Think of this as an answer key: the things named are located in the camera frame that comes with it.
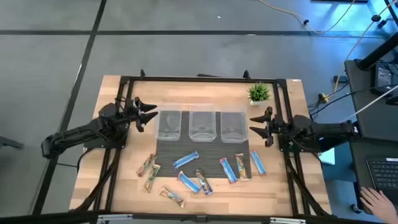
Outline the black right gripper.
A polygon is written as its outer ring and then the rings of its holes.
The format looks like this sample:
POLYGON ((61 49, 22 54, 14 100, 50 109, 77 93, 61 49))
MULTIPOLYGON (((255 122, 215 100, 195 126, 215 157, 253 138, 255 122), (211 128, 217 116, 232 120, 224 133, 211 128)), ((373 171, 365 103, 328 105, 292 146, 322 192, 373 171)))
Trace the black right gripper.
POLYGON ((278 140, 285 139, 285 122, 281 114, 275 114, 271 120, 273 108, 268 106, 262 116, 250 118, 251 121, 257 123, 270 122, 269 127, 257 128, 250 127, 249 129, 258 134, 265 140, 265 147, 271 147, 274 144, 273 134, 278 136, 278 140))

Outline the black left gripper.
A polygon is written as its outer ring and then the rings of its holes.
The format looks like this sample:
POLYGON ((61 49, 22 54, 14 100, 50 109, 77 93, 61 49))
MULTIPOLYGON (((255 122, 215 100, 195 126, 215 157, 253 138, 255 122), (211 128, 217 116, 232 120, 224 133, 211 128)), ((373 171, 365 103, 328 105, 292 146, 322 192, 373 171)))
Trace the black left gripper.
POLYGON ((158 115, 158 112, 145 113, 155 109, 156 107, 157 105, 143 103, 137 96, 133 100, 125 99, 124 112, 131 122, 135 122, 136 129, 140 133, 143 133, 144 127, 147 123, 158 115))

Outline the brown yellow granola bar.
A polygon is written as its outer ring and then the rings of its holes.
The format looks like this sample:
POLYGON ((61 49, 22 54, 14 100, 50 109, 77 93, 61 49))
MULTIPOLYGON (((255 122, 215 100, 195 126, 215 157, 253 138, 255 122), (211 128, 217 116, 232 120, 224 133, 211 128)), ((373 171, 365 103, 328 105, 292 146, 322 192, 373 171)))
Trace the brown yellow granola bar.
POLYGON ((236 159, 240 181, 248 181, 249 178, 243 161, 243 153, 236 154, 234 157, 236 159))

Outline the blue red-ended granola bar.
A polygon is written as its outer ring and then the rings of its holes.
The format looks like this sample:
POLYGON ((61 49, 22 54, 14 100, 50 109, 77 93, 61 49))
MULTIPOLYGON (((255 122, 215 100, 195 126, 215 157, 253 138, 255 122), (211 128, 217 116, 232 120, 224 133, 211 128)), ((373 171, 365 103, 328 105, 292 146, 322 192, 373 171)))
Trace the blue red-ended granola bar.
POLYGON ((236 183, 238 180, 237 180, 227 158, 225 158, 225 157, 221 158, 219 160, 219 162, 220 162, 221 166, 223 167, 223 170, 224 170, 227 178, 229 179, 230 184, 236 183))

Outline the dark purple granola bar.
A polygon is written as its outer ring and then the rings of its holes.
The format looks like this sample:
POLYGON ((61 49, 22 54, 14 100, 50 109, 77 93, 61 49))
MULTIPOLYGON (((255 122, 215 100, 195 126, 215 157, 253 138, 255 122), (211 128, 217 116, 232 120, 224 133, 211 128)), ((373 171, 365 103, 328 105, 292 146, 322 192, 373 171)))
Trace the dark purple granola bar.
POLYGON ((213 193, 213 189, 211 188, 209 182, 207 181, 204 171, 202 169, 196 169, 195 174, 201 184, 204 194, 211 195, 213 193))

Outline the brown gold granola bar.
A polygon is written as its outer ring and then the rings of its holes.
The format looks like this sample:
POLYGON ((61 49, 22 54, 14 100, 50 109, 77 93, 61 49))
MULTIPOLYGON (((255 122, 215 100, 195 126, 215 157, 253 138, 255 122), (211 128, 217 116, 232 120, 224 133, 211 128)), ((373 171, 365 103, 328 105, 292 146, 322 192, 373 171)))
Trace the brown gold granola bar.
POLYGON ((173 200, 180 208, 184 208, 185 206, 185 201, 183 198, 181 198, 180 196, 178 196, 177 194, 175 194, 174 192, 172 192, 171 190, 169 190, 166 187, 162 187, 159 191, 159 194, 161 196, 167 197, 171 200, 173 200))

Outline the clear plastic bin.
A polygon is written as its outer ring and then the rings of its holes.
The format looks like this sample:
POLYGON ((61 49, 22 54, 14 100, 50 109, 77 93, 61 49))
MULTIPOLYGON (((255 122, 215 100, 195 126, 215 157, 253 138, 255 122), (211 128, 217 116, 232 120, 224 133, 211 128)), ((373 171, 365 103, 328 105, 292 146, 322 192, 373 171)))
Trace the clear plastic bin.
POLYGON ((157 107, 155 137, 159 141, 178 141, 181 133, 182 109, 180 104, 165 103, 157 107))
POLYGON ((217 137, 214 104, 190 105, 188 135, 194 142, 212 142, 217 137))
POLYGON ((246 111, 243 107, 230 107, 220 112, 223 143, 240 144, 248 140, 246 111))

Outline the small green potted plant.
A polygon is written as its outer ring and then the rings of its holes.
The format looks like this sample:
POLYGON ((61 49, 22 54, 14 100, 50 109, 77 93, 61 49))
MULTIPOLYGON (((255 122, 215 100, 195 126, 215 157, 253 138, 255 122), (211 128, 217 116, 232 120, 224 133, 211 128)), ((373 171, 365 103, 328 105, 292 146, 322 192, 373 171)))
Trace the small green potted plant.
POLYGON ((249 102, 253 106, 261 105, 269 99, 269 89, 263 83, 257 83, 248 90, 249 102))

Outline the dark grey woven mat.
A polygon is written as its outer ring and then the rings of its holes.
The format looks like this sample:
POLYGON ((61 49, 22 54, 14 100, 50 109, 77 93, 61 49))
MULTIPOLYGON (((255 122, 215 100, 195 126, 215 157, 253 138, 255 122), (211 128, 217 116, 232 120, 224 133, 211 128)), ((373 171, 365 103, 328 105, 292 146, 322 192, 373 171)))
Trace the dark grey woven mat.
POLYGON ((195 177, 196 170, 202 169, 207 178, 227 178, 221 164, 221 158, 227 158, 236 177, 239 177, 239 171, 234 157, 235 154, 242 153, 244 166, 247 176, 252 177, 251 158, 249 150, 249 141, 242 143, 224 143, 221 140, 220 125, 216 125, 217 137, 212 142, 194 142, 188 135, 189 112, 182 112, 181 133, 178 141, 157 141, 155 163, 160 165, 159 177, 176 177, 180 171, 183 171, 189 178, 195 177), (174 168, 174 162, 197 152, 199 158, 181 166, 174 168))

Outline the black laptop desk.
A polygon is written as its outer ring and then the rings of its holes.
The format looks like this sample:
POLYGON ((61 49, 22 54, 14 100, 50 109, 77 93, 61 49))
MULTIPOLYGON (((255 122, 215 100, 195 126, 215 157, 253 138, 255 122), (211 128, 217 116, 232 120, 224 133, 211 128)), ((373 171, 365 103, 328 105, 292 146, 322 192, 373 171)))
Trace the black laptop desk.
POLYGON ((361 187, 372 188, 377 191, 372 183, 366 159, 371 157, 395 157, 398 158, 398 142, 382 141, 375 139, 356 139, 350 143, 353 166, 356 173, 356 191, 361 187))

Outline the black power adapter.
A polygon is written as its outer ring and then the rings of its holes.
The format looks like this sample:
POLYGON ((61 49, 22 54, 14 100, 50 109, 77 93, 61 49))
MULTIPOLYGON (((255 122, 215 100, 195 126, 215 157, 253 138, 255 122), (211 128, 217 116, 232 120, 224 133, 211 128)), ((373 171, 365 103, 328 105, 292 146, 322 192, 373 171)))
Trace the black power adapter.
POLYGON ((382 95, 392 89, 394 72, 387 63, 376 63, 371 69, 371 93, 382 95))

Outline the black keyboard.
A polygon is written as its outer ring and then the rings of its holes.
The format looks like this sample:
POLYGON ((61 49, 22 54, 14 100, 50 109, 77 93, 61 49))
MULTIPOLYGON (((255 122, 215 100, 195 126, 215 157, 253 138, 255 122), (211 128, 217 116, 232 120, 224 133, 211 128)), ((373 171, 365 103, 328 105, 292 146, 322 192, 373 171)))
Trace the black keyboard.
POLYGON ((366 163, 374 188, 398 205, 398 158, 371 157, 366 163))

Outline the grey chair foot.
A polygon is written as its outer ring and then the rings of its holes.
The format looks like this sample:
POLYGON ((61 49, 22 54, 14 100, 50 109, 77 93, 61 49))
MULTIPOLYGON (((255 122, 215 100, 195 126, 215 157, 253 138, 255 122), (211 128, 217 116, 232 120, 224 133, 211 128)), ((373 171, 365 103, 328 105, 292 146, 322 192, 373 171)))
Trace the grey chair foot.
POLYGON ((24 147, 24 144, 20 143, 20 142, 17 142, 17 141, 14 141, 12 139, 0 136, 0 149, 2 147, 6 147, 6 146, 13 147, 14 149, 22 149, 24 147))

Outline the person's hand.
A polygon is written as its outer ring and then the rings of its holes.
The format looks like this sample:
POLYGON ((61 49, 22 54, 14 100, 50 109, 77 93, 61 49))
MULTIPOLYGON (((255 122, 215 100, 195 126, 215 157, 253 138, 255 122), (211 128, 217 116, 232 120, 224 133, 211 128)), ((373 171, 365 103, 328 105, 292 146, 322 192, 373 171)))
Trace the person's hand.
POLYGON ((374 216, 387 224, 398 224, 398 213, 393 203, 382 191, 361 187, 360 201, 374 216))

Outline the black rig crossbar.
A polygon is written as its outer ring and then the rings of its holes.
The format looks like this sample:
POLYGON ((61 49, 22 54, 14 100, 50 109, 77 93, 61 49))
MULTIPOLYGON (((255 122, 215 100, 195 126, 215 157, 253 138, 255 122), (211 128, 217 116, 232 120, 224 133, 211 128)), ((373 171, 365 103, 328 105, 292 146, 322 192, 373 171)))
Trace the black rig crossbar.
POLYGON ((73 211, 65 213, 48 213, 24 215, 18 217, 2 217, 0 224, 81 224, 95 221, 112 220, 179 220, 197 223, 207 222, 259 222, 265 224, 380 224, 336 218, 334 216, 319 217, 313 215, 294 215, 292 217, 244 216, 244 215, 184 215, 163 213, 112 213, 106 210, 73 211))

